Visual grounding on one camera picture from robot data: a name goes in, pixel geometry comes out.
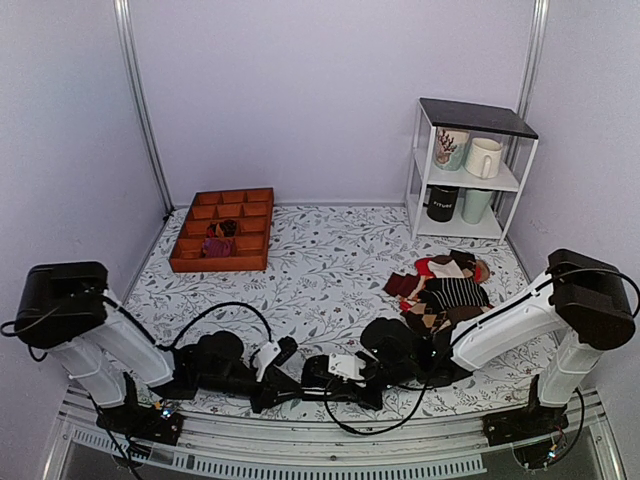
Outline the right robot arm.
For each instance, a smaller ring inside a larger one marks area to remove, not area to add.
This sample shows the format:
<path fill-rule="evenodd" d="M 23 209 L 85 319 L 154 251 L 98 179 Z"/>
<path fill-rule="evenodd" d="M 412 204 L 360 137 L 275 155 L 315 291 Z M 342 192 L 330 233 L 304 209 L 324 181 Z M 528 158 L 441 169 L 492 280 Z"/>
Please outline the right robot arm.
<path fill-rule="evenodd" d="M 551 253 L 543 273 L 495 308 L 474 282 L 433 279 L 420 294 L 422 304 L 441 309 L 429 333 L 377 318 L 362 331 L 363 351 L 308 358 L 302 389 L 379 410 L 387 388 L 411 380 L 424 388 L 449 386 L 504 352 L 563 329 L 554 359 L 531 381 L 527 405 L 514 412 L 521 432 L 537 436 L 564 413 L 601 355 L 634 336 L 639 310 L 630 306 L 626 289 L 635 285 L 615 266 L 567 249 Z"/>

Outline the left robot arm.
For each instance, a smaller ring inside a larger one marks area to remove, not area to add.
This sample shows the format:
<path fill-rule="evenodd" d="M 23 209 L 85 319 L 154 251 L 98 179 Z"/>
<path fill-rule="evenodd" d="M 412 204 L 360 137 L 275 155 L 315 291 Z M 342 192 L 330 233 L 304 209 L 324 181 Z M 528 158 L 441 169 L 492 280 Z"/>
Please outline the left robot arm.
<path fill-rule="evenodd" d="M 56 358 L 128 434 L 149 423 L 130 373 L 165 400 L 218 391 L 248 398 L 256 413 L 302 394 L 280 369 L 297 349 L 293 338 L 269 340 L 248 363 L 242 341 L 229 331 L 183 347 L 161 345 L 117 300 L 106 267 L 96 261 L 34 266 L 16 318 L 1 333 Z"/>

